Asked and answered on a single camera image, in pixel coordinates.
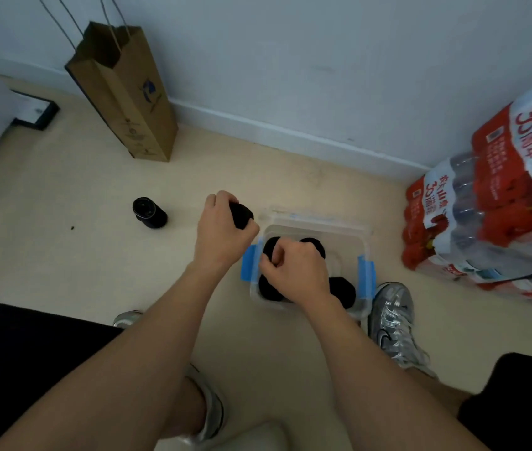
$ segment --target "wall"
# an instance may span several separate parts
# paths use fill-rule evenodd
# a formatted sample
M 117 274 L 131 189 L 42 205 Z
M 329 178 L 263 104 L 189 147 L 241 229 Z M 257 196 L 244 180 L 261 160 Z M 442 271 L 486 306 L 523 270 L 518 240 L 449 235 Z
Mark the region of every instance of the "wall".
M 65 1 L 82 27 L 102 19 Z M 398 180 L 532 85 L 532 0 L 118 2 L 183 121 Z M 38 0 L 0 0 L 0 72 L 71 90 L 71 53 Z

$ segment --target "black shorts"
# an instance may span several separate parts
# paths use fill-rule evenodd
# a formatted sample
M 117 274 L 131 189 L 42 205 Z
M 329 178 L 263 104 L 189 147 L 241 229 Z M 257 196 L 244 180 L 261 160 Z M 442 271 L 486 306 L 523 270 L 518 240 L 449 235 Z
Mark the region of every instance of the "black shorts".
M 0 436 L 119 328 L 0 304 Z M 493 451 L 532 449 L 532 356 L 508 354 L 458 419 Z

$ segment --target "white baseboard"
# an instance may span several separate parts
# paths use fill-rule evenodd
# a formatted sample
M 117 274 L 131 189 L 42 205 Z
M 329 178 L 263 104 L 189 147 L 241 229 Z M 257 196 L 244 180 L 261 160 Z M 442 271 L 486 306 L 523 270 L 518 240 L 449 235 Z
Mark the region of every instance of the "white baseboard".
M 82 94 L 65 70 L 0 58 L 0 74 L 58 88 L 68 93 Z M 287 152 L 330 161 L 400 183 L 411 183 L 429 170 L 427 166 L 366 148 L 358 148 L 230 113 L 214 111 L 176 98 L 171 98 L 170 101 L 175 108 L 177 119 L 181 123 L 237 137 L 252 143 L 279 148 Z

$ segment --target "water bottle pack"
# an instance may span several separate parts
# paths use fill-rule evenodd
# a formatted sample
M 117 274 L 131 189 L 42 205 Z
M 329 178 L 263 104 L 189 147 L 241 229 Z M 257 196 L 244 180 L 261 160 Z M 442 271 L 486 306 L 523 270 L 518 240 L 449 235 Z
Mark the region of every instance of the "water bottle pack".
M 532 90 L 406 190 L 409 269 L 532 300 Z

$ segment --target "paper bag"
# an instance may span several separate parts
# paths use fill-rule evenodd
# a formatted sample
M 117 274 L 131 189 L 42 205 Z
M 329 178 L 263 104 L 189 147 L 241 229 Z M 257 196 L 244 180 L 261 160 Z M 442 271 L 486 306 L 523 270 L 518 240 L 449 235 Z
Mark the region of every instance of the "paper bag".
M 90 22 L 65 68 L 134 158 L 170 160 L 178 126 L 141 27 Z

